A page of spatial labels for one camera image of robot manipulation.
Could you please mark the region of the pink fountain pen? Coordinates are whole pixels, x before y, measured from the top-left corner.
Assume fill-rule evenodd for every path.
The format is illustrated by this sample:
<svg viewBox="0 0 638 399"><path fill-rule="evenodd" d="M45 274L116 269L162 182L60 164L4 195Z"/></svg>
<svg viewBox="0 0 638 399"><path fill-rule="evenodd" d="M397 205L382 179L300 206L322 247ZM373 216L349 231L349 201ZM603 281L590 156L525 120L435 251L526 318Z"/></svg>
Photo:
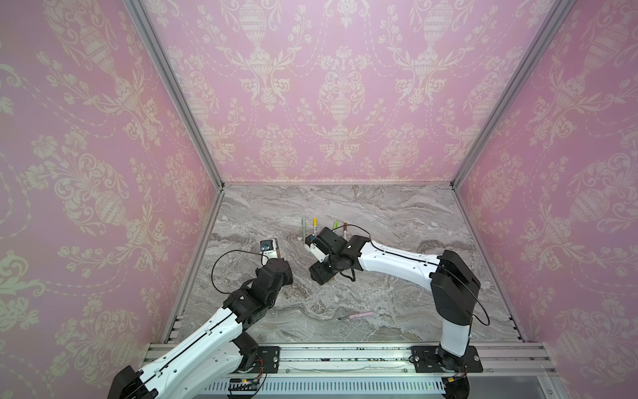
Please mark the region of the pink fountain pen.
<svg viewBox="0 0 638 399"><path fill-rule="evenodd" d="M342 321L342 320L352 321L352 320L358 320L358 319L366 319L366 318L372 317L373 315L374 315L374 313L372 311L368 311L368 312L357 313L357 314L349 314L347 316L343 316L343 317L338 318L338 320L339 321Z"/></svg>

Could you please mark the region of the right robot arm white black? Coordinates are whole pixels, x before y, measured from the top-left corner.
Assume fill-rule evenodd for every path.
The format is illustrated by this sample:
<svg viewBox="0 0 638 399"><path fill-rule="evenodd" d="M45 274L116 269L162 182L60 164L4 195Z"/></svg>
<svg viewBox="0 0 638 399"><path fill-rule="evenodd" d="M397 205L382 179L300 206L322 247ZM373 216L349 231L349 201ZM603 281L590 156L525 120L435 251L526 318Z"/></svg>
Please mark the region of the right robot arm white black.
<svg viewBox="0 0 638 399"><path fill-rule="evenodd" d="M439 255L410 253L365 236L344 239L329 228L310 234L304 244L317 259L309 271L312 280L320 285L350 270L351 281L356 280L357 271L375 272L405 279L430 291L442 319L435 359L446 371L467 372L470 366L465 355L470 347L481 284L460 255L447 249Z"/></svg>

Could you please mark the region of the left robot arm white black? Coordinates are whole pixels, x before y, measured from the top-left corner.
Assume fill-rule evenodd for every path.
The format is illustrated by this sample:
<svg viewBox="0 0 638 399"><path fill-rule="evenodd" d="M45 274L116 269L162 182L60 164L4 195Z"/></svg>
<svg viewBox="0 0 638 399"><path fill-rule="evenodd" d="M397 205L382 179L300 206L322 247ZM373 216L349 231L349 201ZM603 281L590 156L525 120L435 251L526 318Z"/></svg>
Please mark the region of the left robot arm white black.
<svg viewBox="0 0 638 399"><path fill-rule="evenodd" d="M116 374L109 398L194 398L214 380L254 366L259 345L248 329L263 319L281 288L292 284L285 259L269 259L214 315L167 354Z"/></svg>

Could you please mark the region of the aluminium front rail frame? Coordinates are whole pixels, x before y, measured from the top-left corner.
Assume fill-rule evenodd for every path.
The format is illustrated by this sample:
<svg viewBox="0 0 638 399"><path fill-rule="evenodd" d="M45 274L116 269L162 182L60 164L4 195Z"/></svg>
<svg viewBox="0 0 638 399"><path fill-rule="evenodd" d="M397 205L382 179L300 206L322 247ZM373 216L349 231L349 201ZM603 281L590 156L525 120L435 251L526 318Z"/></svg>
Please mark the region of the aluminium front rail frame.
<svg viewBox="0 0 638 399"><path fill-rule="evenodd" d="M567 396L567 390L560 381L548 352L540 343L492 341L474 345L470 342L470 346L477 348L483 372L417 373L408 360L410 347L438 346L438 344L430 342L279 343L269 345L282 348L278 373L230 373L213 382L229 379L232 383L247 383L252 387L264 382L270 375L277 377L439 377L445 384L445 393L442 395L448 398L487 396L564 398ZM163 345L152 348L151 360L148 363L167 354L174 347Z"/></svg>

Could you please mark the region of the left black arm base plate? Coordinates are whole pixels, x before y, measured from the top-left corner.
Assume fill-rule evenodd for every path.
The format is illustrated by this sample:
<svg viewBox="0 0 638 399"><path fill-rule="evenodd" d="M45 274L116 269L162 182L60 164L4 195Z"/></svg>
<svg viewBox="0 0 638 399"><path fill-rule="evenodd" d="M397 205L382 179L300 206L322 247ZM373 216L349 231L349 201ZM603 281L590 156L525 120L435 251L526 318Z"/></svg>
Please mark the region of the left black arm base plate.
<svg viewBox="0 0 638 399"><path fill-rule="evenodd" d="M282 348L280 346L259 346L250 365L241 362L240 367L233 370L232 374L260 374L265 372L278 373Z"/></svg>

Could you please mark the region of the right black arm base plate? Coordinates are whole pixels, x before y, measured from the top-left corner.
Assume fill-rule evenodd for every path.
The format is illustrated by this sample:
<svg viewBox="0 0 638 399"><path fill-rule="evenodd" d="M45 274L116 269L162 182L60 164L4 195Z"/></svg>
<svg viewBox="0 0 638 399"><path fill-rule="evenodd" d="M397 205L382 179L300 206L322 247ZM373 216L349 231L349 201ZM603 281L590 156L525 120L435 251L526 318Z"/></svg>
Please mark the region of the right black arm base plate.
<svg viewBox="0 0 638 399"><path fill-rule="evenodd" d="M474 346L468 346L462 357L446 352L439 346L412 346L408 360L415 367L417 373L483 372L481 359Z"/></svg>

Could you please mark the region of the left aluminium corner post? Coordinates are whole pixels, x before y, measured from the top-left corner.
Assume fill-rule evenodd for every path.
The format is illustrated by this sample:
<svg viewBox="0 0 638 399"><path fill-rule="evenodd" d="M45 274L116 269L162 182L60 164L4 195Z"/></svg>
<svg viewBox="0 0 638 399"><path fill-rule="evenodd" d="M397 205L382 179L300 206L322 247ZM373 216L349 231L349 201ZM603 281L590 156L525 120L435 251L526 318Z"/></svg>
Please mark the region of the left aluminium corner post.
<svg viewBox="0 0 638 399"><path fill-rule="evenodd" d="M189 134L189 137L204 164L204 169L206 169L216 190L223 191L224 182L221 179L221 174L214 163L214 158L212 157L194 114L189 107L184 91L182 90L177 76L169 62L168 53L164 49L160 38L152 25L144 3L140 0L124 0L124 5L128 10L129 15L131 15L131 19L156 67L159 78L163 81L164 86L174 103L176 111L184 123L186 132Z"/></svg>

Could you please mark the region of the aluminium corner post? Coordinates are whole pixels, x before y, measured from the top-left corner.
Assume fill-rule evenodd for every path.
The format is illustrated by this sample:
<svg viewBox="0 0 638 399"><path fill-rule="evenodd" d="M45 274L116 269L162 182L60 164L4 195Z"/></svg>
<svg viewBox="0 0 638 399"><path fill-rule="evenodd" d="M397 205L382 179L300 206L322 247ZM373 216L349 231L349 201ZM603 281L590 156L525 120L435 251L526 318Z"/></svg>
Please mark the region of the aluminium corner post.
<svg viewBox="0 0 638 399"><path fill-rule="evenodd" d="M164 86L174 103L176 111L184 123L186 132L189 134L189 137L204 164L204 169L206 169L216 190L223 191L224 182L221 179L221 174L214 163L214 158L212 157L194 114L189 107L184 91L182 90L177 76L169 62L168 53L164 49L160 38L152 25L144 3L140 0L124 0L124 5L128 10L129 15L131 15L131 19L156 67L159 78L163 81Z"/></svg>
<svg viewBox="0 0 638 399"><path fill-rule="evenodd" d="M481 131L478 133L473 145L461 163L453 181L450 182L450 187L453 192L458 193L460 191L462 184L468 178L470 171L472 171L475 163L487 146L490 137L495 133L499 123L506 116L508 109L523 89L526 81L531 76L534 68L541 60L543 53L547 50L575 3L575 0L559 0L553 2L547 16L535 34L533 41L531 41L527 50L523 53L523 57L515 69L513 76L503 89L493 110L488 115Z"/></svg>

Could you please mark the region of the right aluminium corner post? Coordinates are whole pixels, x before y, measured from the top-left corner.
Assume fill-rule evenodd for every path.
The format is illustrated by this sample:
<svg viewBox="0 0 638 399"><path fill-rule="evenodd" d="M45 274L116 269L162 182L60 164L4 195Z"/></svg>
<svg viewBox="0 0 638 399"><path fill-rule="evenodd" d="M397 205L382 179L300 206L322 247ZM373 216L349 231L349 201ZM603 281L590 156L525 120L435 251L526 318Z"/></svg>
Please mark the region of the right aluminium corner post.
<svg viewBox="0 0 638 399"><path fill-rule="evenodd" d="M559 0L553 2L547 16L535 34L533 41L531 41L527 50L523 53L523 57L515 69L513 76L503 89L493 110L488 115L481 131L478 133L473 145L461 163L453 181L450 182L450 187L453 192L458 193L460 191L462 184L468 178L470 171L472 171L475 163L487 146L490 137L495 133L499 123L506 116L508 109L523 89L526 81L531 76L534 68L541 60L543 53L547 50L575 3L575 0Z"/></svg>

